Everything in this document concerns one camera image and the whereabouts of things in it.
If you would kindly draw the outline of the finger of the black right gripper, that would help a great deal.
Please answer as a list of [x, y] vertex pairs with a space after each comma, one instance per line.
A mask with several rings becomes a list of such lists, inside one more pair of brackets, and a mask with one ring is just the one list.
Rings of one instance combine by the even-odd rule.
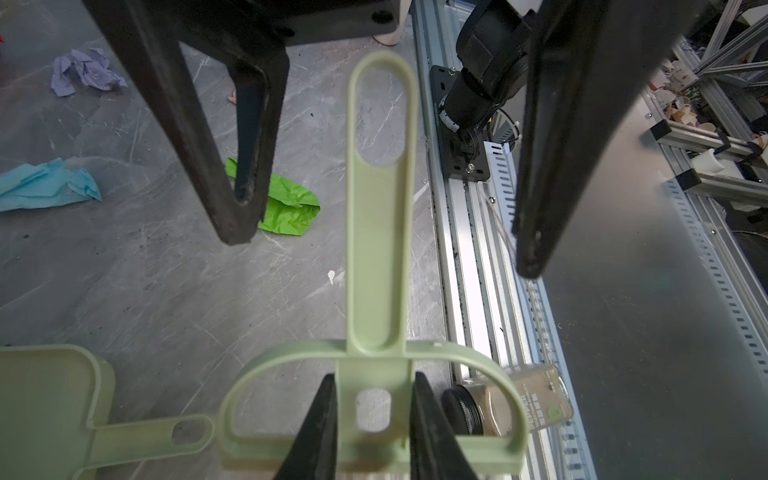
[[544, 1], [517, 172], [516, 270], [540, 277], [612, 135], [703, 1]]
[[[242, 1], [88, 1], [88, 13], [170, 140], [220, 240], [263, 219], [289, 73], [284, 45]], [[180, 46], [221, 62], [236, 87], [230, 179]]]

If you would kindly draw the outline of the green hand brush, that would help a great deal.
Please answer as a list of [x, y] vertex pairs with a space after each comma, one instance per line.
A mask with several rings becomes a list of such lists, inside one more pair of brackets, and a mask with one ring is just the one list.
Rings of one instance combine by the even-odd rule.
[[347, 144], [346, 336], [285, 343], [250, 361], [225, 396], [216, 420], [221, 466], [226, 470], [277, 473], [294, 436], [248, 437], [236, 429], [245, 390], [264, 372], [285, 363], [331, 360], [338, 400], [339, 472], [384, 472], [410, 477], [410, 406], [419, 361], [467, 366], [495, 382], [518, 417], [504, 437], [457, 435], [480, 477], [517, 475], [525, 465], [529, 424], [521, 396], [505, 371], [476, 350], [452, 342], [407, 337], [413, 186], [417, 160], [419, 91], [410, 65], [399, 55], [376, 51], [352, 71], [347, 90], [346, 133], [355, 136], [357, 94], [373, 69], [394, 73], [407, 95], [404, 149], [391, 164], [376, 166]]

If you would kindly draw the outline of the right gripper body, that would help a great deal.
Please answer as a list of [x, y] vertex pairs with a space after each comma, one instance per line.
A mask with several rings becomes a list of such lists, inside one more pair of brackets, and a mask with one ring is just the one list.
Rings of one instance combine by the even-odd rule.
[[400, 24], [400, 1], [264, 0], [252, 4], [285, 45], [388, 34]]

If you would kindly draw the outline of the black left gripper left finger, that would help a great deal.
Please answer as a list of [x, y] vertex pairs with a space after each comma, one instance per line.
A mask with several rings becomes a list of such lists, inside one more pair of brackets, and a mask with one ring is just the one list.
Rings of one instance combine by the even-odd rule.
[[274, 480], [329, 479], [336, 476], [338, 400], [333, 374], [321, 381], [293, 444]]

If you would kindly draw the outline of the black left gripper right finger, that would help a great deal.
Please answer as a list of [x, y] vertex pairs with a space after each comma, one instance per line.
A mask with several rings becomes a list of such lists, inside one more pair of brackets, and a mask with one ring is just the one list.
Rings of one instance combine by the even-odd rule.
[[422, 372], [414, 376], [409, 422], [411, 479], [477, 478]]

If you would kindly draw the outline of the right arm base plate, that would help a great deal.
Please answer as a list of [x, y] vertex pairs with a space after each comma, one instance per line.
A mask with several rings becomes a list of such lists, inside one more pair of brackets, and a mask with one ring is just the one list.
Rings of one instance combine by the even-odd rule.
[[463, 68], [432, 66], [429, 73], [443, 175], [468, 182], [490, 178], [482, 129], [489, 119], [490, 98]]

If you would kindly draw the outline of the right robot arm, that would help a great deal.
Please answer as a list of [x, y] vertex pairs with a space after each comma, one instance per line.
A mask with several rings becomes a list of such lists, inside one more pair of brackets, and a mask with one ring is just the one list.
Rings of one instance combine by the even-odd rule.
[[[243, 244], [264, 217], [290, 62], [287, 48], [392, 33], [401, 1], [89, 1], [86, 9], [174, 147], [220, 240]], [[539, 277], [618, 123], [700, 1], [545, 1], [518, 13], [481, 1], [456, 42], [458, 78], [439, 120], [462, 155], [518, 91], [526, 94], [516, 268]], [[181, 48], [223, 63], [237, 93], [234, 180]]]

